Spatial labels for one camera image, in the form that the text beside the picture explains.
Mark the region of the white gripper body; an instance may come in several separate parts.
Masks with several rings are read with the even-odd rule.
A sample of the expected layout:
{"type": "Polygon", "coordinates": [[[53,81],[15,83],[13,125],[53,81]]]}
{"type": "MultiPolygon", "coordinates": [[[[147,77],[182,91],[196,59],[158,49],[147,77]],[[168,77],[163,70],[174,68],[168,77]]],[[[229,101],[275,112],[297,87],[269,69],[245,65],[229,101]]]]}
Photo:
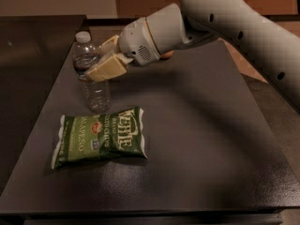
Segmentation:
{"type": "Polygon", "coordinates": [[[121,32],[118,44],[121,53],[140,66],[156,62],[160,57],[145,17],[128,24],[121,32]]]}

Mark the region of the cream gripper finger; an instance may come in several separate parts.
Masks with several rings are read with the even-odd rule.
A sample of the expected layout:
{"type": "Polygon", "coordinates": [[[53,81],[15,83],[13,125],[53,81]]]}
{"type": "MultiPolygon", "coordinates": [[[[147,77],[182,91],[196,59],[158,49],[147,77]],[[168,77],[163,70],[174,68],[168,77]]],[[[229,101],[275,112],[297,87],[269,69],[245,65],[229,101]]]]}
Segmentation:
{"type": "Polygon", "coordinates": [[[119,36],[114,35],[103,42],[100,46],[102,53],[117,53],[119,51],[118,39],[119,36]]]}
{"type": "Polygon", "coordinates": [[[93,82],[104,82],[127,73],[128,58],[121,53],[106,54],[98,63],[84,72],[93,82]]]}

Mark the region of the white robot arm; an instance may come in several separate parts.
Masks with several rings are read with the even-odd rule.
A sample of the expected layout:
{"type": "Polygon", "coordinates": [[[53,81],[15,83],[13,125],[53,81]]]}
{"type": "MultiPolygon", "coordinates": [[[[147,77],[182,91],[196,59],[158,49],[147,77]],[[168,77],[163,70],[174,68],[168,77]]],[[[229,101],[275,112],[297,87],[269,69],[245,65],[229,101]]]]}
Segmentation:
{"type": "Polygon", "coordinates": [[[146,66],[161,55],[223,38],[300,111],[300,37],[253,10],[244,0],[180,0],[128,24],[100,48],[84,75],[104,82],[128,64],[146,66]]]}

